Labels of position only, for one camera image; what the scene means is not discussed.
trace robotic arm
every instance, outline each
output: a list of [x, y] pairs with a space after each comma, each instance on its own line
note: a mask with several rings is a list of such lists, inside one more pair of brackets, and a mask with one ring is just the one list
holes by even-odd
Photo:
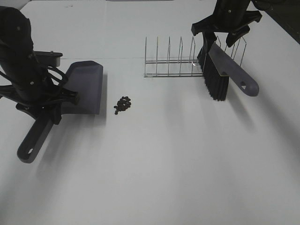
[[228, 33], [226, 44], [232, 47], [236, 41], [249, 33], [250, 23], [260, 21], [262, 14], [259, 11], [247, 11], [251, 1], [258, 9], [263, 10], [270, 7], [271, 3], [282, 2], [282, 0], [275, 2], [274, 0], [217, 0], [213, 14], [192, 25], [194, 36], [199, 33], [203, 35], [203, 47], [197, 58], [203, 71], [205, 84], [214, 100], [225, 100], [229, 77], [248, 96], [255, 97], [259, 93], [257, 82], [215, 44], [217, 39], [215, 32]]
[[0, 65], [4, 70], [0, 75], [11, 82], [0, 86], [0, 98], [15, 101], [18, 110], [36, 120], [17, 152], [25, 163], [33, 162], [62, 114], [99, 112], [103, 67], [93, 61], [77, 62], [64, 74], [57, 69], [61, 56], [33, 51], [29, 19], [15, 8], [0, 7]]

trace black cable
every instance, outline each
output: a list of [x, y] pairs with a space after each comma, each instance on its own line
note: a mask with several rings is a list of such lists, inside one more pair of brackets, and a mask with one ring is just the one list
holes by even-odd
[[61, 80], [58, 79], [57, 77], [53, 76], [52, 74], [48, 73], [48, 75], [53, 79], [55, 80], [56, 82], [59, 83], [59, 86], [61, 85], [64, 85], [68, 82], [68, 77], [62, 72], [60, 71], [59, 69], [57, 69], [56, 67], [47, 67], [47, 69], [61, 75]]
[[5, 79], [9, 80], [11, 83], [19, 84], [19, 82], [14, 81], [13, 79], [11, 79], [9, 76], [7, 76], [5, 73], [3, 73], [3, 72], [1, 72], [1, 71], [0, 71], [0, 75], [1, 75], [2, 77], [4, 77]]

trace metal wire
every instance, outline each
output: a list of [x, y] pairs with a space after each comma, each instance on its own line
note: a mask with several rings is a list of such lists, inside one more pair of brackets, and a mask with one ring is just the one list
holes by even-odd
[[[243, 49], [243, 54], [242, 54], [242, 57], [241, 57], [240, 66], [243, 62], [246, 47], [247, 47], [246, 40], [243, 37], [242, 37], [242, 40], [243, 40], [243, 43], [244, 43], [245, 47]], [[217, 36], [216, 42], [218, 42], [218, 45], [220, 47], [222, 46], [222, 42], [221, 42], [221, 40], [218, 36]], [[167, 57], [166, 57], [166, 59], [158, 59], [159, 39], [157, 37], [156, 38], [156, 57], [154, 59], [147, 59], [147, 37], [146, 37], [146, 40], [145, 40], [145, 59], [144, 59], [144, 63], [145, 63], [144, 77], [160, 77], [160, 78], [163, 78], [163, 77], [202, 77], [203, 73], [200, 70], [198, 59], [195, 57], [196, 46], [197, 45], [196, 45], [196, 42], [195, 42], [195, 38], [192, 37], [189, 57], [188, 57], [188, 59], [186, 59], [186, 57], [183, 57], [183, 47], [184, 47], [183, 46], [183, 38], [180, 37], [179, 48], [178, 48], [179, 50], [178, 50], [177, 58], [172, 59], [172, 57], [171, 57], [171, 37], [169, 37], [168, 38], [168, 46], [167, 46]], [[239, 39], [237, 44], [233, 45], [233, 48], [231, 50], [231, 53], [230, 53], [231, 55], [230, 56], [233, 60], [238, 55], [238, 49], [240, 48], [240, 46], [241, 46], [241, 39]], [[206, 56], [205, 56], [205, 59], [204, 59], [203, 70], [205, 68], [205, 63], [206, 63]], [[161, 65], [161, 64], [166, 64], [165, 69], [158, 66], [158, 65]], [[149, 65], [149, 66], [150, 65], [155, 65], [155, 71], [154, 72], [147, 71], [147, 69], [149, 70], [147, 65]]]

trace hole in handle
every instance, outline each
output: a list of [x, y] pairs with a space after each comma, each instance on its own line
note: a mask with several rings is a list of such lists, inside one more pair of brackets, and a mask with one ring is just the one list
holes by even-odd
[[243, 82], [243, 81], [240, 83], [240, 85], [241, 85], [242, 89], [244, 89], [244, 90], [245, 90], [246, 87], [247, 87], [247, 85], [246, 85], [245, 82]]

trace hand brush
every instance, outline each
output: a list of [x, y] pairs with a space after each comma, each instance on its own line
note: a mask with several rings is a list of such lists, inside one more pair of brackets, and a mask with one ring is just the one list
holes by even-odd
[[249, 33], [248, 24], [253, 21], [260, 21], [262, 15], [259, 11], [247, 11], [249, 3], [250, 0], [217, 0], [213, 15], [192, 25], [194, 36], [200, 32], [203, 34], [203, 47], [198, 55], [198, 60], [203, 71], [205, 84], [214, 100], [224, 101], [226, 99], [229, 77], [237, 79], [239, 76], [245, 76], [241, 78], [242, 83], [237, 81], [235, 83], [238, 83], [241, 90], [248, 95], [255, 96], [254, 92], [249, 93], [247, 85], [250, 85], [251, 90], [259, 90], [257, 83], [252, 78], [250, 79], [250, 76], [244, 70], [238, 69], [237, 64], [232, 59], [229, 60], [221, 54], [222, 58], [226, 58], [226, 62], [230, 64], [229, 67], [223, 65], [222, 69], [235, 68], [234, 74], [228, 70], [225, 73], [215, 65], [216, 61], [219, 62], [220, 60], [212, 59], [210, 54], [212, 46], [216, 50], [215, 41], [217, 38], [214, 32], [228, 33], [226, 44], [231, 47], [242, 36]]

